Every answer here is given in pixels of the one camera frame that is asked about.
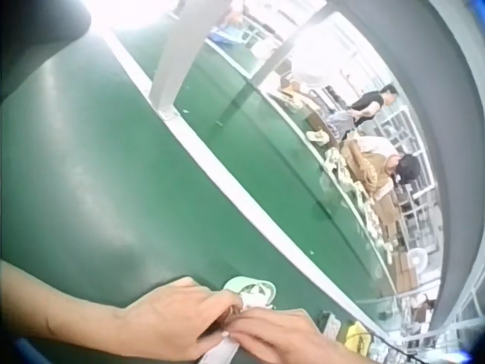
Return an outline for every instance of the finger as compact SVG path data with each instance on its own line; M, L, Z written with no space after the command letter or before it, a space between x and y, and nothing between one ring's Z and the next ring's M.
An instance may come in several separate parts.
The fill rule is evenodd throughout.
M276 350L283 349L290 343L288 333L291 331L260 318L240 317L226 326L226 330L229 335L241 333L253 336L274 346Z
M183 277L181 279L177 279L176 281L170 282L167 286L172 287L197 287L200 286L193 278L191 277Z
M213 334L201 337L197 340L197 343L190 350L190 356L192 359L198 359L203 356L213 347L216 347L223 340L222 333L220 331Z
M233 320L236 321L239 318L265 320L274 325L278 325L281 328L291 328L292 330L308 331L316 328L308 313L303 309L274 311L270 309L253 308L235 316Z
M243 300L230 290L222 290L212 294L208 299L202 302L200 310L202 313L202 324L207 328L219 317L231 308L242 309Z
M278 364L281 362L276 350L264 341L240 332L233 332L230 338L237 341L241 347L262 362Z

